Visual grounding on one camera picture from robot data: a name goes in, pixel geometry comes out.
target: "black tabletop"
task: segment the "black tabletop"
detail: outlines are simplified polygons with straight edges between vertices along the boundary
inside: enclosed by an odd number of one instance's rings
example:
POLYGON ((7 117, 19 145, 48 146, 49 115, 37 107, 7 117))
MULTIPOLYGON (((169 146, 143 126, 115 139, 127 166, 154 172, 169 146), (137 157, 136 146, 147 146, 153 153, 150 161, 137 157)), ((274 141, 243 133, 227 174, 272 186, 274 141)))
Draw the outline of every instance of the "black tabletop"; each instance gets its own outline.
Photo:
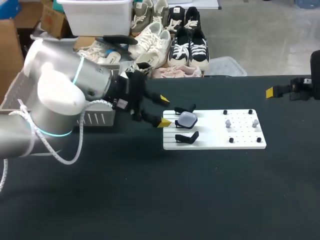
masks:
MULTIPOLYGON (((73 165, 9 159, 0 239, 319 239, 320 101, 265 98, 291 78, 150 80, 170 109, 255 109, 266 149, 166 151, 162 129, 119 113, 114 127, 84 134, 73 165)), ((77 145, 73 134, 62 156, 77 145)))

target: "concrete floor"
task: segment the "concrete floor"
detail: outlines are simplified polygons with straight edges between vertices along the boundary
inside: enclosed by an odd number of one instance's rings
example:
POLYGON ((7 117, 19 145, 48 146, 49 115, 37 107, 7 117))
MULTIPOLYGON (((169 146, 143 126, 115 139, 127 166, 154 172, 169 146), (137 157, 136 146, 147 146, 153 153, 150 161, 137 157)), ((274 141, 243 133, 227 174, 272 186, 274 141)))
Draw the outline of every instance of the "concrete floor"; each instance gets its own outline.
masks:
POLYGON ((221 0, 222 10, 200 10, 211 58, 230 56, 249 76, 310 74, 320 50, 320 8, 293 0, 221 0))

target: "yellow tip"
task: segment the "yellow tip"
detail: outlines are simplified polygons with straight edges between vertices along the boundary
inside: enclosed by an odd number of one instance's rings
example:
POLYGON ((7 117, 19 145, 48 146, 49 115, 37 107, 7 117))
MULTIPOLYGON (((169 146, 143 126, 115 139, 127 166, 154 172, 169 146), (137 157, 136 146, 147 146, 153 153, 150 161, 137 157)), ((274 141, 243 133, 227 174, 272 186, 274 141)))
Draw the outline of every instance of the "yellow tip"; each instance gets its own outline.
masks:
POLYGON ((163 101, 166 101, 168 103, 170 103, 170 101, 168 99, 166 99, 164 96, 160 95, 160 98, 163 100, 163 101))
POLYGON ((159 123, 159 125, 157 126, 157 128, 166 128, 169 127, 170 124, 172 124, 171 121, 161 117, 161 122, 159 123))
POLYGON ((271 87, 267 91, 265 91, 265 98, 271 98, 274 96, 274 89, 271 87))

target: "pink sneaker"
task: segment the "pink sneaker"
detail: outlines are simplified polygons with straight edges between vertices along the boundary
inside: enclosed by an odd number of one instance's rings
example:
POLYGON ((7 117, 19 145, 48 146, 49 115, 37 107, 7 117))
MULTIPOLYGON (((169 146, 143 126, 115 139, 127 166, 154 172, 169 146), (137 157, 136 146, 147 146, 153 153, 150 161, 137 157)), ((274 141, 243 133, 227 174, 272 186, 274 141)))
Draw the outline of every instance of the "pink sneaker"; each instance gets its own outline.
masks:
POLYGON ((200 68, 189 67, 185 65, 173 66, 168 68, 158 68, 152 71, 151 78, 166 79, 166 78, 200 78, 202 72, 200 68))

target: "gray metal box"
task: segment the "gray metal box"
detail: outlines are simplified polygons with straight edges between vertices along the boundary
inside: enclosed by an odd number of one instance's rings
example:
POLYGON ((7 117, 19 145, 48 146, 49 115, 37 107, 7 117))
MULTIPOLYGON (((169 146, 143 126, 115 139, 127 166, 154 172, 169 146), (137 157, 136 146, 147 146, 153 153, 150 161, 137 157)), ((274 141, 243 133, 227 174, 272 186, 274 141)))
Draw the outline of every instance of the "gray metal box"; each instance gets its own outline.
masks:
MULTIPOLYGON (((119 65, 104 65, 104 67, 112 71, 113 78, 118 76, 120 70, 119 65)), ((0 105, 0 114, 9 114, 14 110, 19 110, 20 104, 18 99, 21 99, 28 107, 28 110, 31 111, 36 97, 37 85, 29 80, 21 71, 12 81, 5 94, 4 100, 0 105)), ((116 111, 104 104, 90 106, 85 112, 83 126, 112 126, 114 124, 115 115, 116 111)))

